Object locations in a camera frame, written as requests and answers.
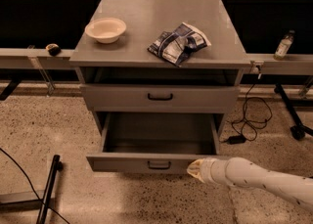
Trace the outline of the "white padded gripper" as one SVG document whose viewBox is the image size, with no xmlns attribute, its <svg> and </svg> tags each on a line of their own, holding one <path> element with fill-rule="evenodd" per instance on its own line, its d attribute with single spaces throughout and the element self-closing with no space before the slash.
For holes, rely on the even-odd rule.
<svg viewBox="0 0 313 224">
<path fill-rule="evenodd" d="M 212 160 L 210 158 L 201 158 L 193 161 L 187 168 L 189 175 L 200 180 L 203 183 L 210 183 Z"/>
</svg>

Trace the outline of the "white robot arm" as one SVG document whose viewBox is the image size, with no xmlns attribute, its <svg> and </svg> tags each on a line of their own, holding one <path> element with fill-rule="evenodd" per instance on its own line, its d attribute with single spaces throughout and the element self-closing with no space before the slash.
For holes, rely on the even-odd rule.
<svg viewBox="0 0 313 224">
<path fill-rule="evenodd" d="M 265 190 L 287 202 L 313 211 L 313 179 L 265 169 L 242 157 L 205 157 L 187 172 L 201 182 Z"/>
</svg>

